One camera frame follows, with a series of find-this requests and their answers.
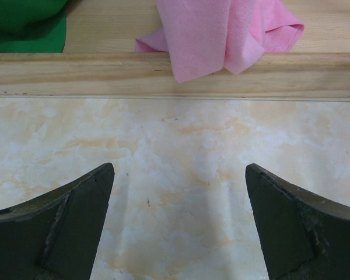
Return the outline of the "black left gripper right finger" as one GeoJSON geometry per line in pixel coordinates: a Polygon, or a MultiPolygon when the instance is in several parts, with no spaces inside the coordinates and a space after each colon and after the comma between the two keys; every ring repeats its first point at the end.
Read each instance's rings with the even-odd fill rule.
{"type": "Polygon", "coordinates": [[[350,207],[246,167],[269,279],[350,279],[350,207]]]}

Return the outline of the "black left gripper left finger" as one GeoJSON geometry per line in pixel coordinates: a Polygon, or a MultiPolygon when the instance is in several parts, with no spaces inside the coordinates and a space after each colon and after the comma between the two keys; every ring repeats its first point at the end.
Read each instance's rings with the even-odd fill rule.
{"type": "Polygon", "coordinates": [[[0,279],[89,279],[113,181],[105,163],[0,210],[0,279]]]}

